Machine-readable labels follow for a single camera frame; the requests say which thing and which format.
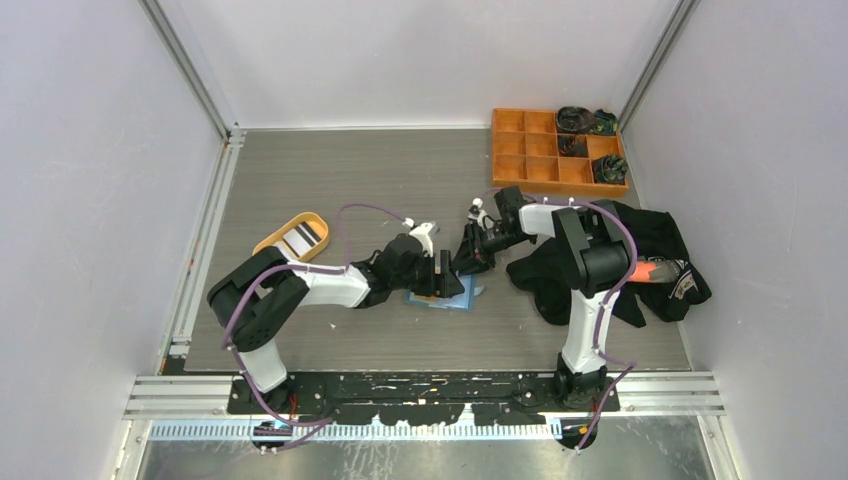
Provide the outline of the blue leather card holder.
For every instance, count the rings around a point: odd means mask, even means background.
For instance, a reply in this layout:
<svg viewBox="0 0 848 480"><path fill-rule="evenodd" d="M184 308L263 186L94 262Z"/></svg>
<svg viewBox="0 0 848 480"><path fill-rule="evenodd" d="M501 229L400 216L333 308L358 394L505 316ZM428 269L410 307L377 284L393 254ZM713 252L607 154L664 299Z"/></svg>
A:
<svg viewBox="0 0 848 480"><path fill-rule="evenodd" d="M471 311L474 307L475 299L480 296L485 287L477 283L476 275L461 275L459 277L465 287L465 293L453 298L436 299L432 301L416 300L410 291L407 291L404 300L409 305L443 309L443 310L458 310Z"/></svg>

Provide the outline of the orange oval plastic tray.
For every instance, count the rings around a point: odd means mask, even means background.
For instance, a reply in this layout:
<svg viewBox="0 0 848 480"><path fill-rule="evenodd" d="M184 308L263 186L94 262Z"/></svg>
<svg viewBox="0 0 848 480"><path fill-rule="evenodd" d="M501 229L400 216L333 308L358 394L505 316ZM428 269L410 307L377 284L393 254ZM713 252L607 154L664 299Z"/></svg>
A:
<svg viewBox="0 0 848 480"><path fill-rule="evenodd" d="M286 259L298 261L298 260L295 260L292 257L290 252L283 245L282 236L291 227L293 227L294 225L296 225L300 222L308 222L318 232L318 234L323 238L323 240L321 241L320 251L317 254L315 254L312 258L308 259L307 261L313 259L316 255L321 253L328 246L329 240L330 240L330 231L329 231L329 227L328 227L327 223L324 221L323 218L321 218L318 214L316 214L314 212L302 212L302 213L299 213L298 215L294 216L291 220L289 220L283 226L281 226L276 231L271 233L264 240L260 241L254 247L252 254L256 255L262 249L264 249L266 247L275 247L282 252L283 256Z"/></svg>

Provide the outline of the white card with black stripe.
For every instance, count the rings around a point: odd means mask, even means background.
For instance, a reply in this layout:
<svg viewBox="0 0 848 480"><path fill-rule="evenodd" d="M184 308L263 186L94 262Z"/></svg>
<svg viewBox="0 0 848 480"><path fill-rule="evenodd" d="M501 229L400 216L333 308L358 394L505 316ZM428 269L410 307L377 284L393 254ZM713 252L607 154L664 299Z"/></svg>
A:
<svg viewBox="0 0 848 480"><path fill-rule="evenodd" d="M282 236L282 243L292 257L298 261L307 261L321 249L323 238L308 223L300 222L291 227Z"/></svg>

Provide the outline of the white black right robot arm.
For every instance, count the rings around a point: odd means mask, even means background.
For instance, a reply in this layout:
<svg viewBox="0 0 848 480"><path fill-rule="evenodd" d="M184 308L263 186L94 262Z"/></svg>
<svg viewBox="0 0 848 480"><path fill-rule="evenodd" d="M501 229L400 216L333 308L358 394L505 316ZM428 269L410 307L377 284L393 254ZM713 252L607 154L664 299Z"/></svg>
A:
<svg viewBox="0 0 848 480"><path fill-rule="evenodd" d="M517 186L494 194L494 218L473 200L453 265L461 275L482 274L497 253L544 236L553 255L546 271L568 289L566 340L557 357L552 390L565 409L577 411L607 388L607 334L619 292L637 264L635 241L608 201L566 205L530 199Z"/></svg>

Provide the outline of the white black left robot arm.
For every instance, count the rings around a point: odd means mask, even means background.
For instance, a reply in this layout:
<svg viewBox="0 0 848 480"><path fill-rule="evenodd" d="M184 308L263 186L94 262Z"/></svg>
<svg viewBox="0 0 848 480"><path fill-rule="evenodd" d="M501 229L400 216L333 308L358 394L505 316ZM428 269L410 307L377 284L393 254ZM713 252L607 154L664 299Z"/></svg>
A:
<svg viewBox="0 0 848 480"><path fill-rule="evenodd" d="M218 281L206 302L224 329L223 346L253 386L252 398L269 413L285 409L292 397L289 373L276 336L297 309L338 306L366 309L395 291L449 299L464 294L450 253L433 253L422 239L399 234L370 257L348 266L288 259L265 247Z"/></svg>

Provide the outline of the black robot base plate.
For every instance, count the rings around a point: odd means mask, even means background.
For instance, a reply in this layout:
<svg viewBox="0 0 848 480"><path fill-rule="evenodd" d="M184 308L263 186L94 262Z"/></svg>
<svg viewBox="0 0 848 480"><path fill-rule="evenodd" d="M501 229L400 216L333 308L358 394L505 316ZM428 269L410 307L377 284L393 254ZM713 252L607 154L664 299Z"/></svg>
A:
<svg viewBox="0 0 848 480"><path fill-rule="evenodd" d="M266 403L302 421L338 425L452 425L469 411L476 426L535 425L546 415L616 412L615 394L562 393L549 372L300 372Z"/></svg>

